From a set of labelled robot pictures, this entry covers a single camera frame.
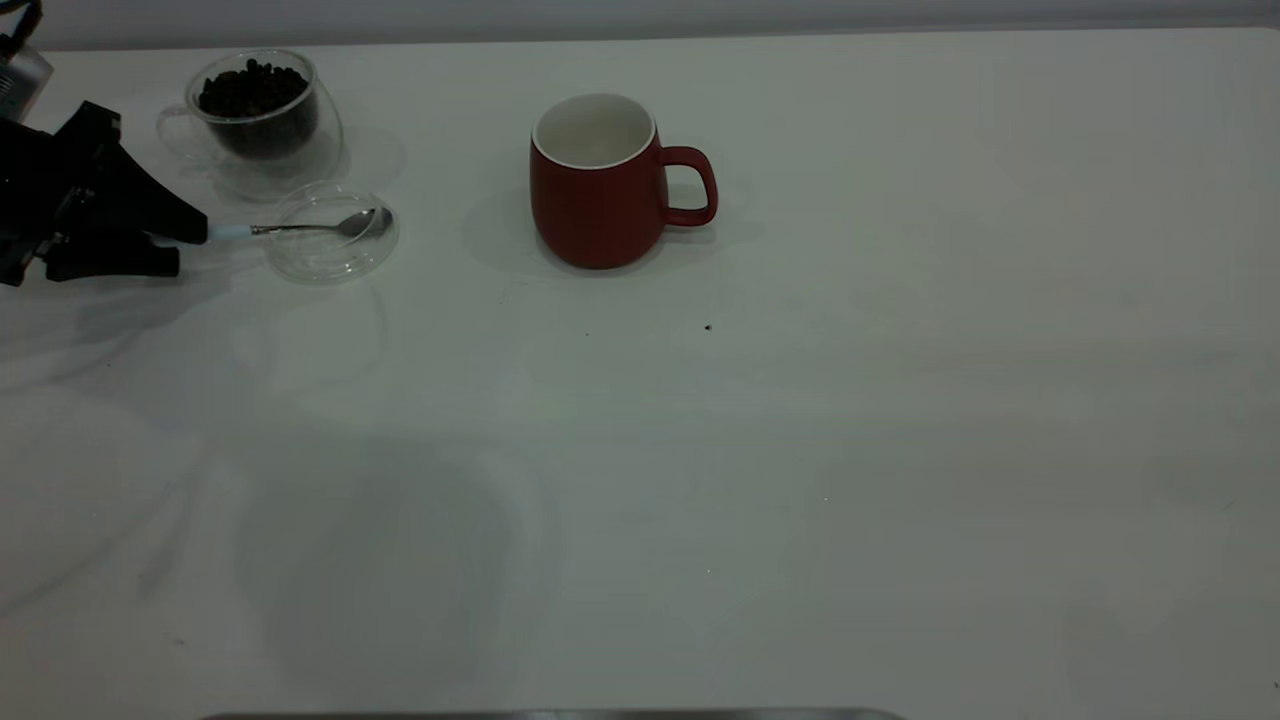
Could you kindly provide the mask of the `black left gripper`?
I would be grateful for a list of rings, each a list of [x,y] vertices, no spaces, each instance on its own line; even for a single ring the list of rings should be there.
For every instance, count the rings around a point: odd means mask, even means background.
[[[209,218],[151,177],[122,146],[122,117],[83,101],[50,135],[1,122],[1,282],[19,287],[59,231],[70,237],[44,255],[46,278],[174,278],[179,243],[206,243]],[[142,232],[147,234],[111,234]]]

